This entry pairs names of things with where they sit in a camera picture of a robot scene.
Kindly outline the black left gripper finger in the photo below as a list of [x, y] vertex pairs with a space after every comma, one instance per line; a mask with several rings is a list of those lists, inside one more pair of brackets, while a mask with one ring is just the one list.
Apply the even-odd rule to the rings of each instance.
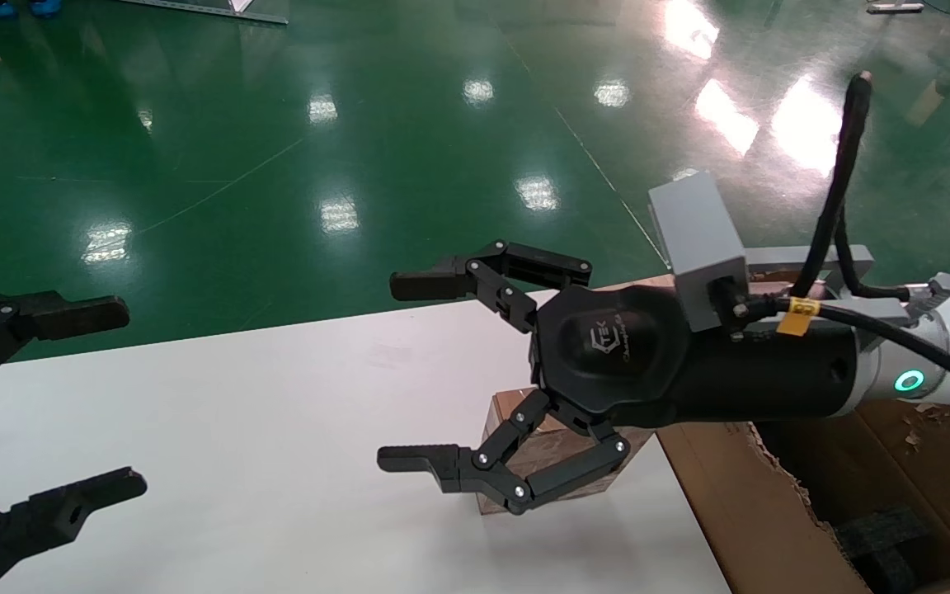
[[129, 324], [118, 296], [69, 301], [57, 292], [0, 294], [0, 365], [33, 341], [63, 341]]
[[147, 490], [142, 474], [125, 467], [45, 490], [0, 511], [0, 579], [27, 558], [72, 544], [93, 512]]

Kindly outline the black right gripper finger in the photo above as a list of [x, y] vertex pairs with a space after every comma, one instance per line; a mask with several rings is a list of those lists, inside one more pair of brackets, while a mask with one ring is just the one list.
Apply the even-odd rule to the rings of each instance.
[[587, 287], [592, 264], [542, 248], [496, 240], [479, 252], [441, 260], [424, 271], [393, 273], [391, 295], [406, 301], [456, 300], [474, 297], [520, 333], [538, 323], [538, 302], [516, 281], [543, 289]]
[[549, 394], [534, 389], [476, 449], [455, 444], [384, 446], [377, 452], [377, 464], [388, 473], [425, 471], [432, 474], [442, 493], [477, 493], [520, 516], [621, 469], [630, 454], [629, 440], [609, 422], [579, 421], [578, 432], [592, 437], [591, 448], [527, 478], [513, 473], [506, 463], [544, 418], [556, 417], [558, 411]]

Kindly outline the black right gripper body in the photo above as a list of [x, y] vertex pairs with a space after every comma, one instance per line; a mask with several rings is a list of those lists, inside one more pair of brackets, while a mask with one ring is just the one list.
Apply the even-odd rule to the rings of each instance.
[[538, 310], [531, 347], [536, 384], [578, 429], [832, 417], [858, 368], [849, 330], [694, 333], [674, 290], [647, 285], [567, 287]]

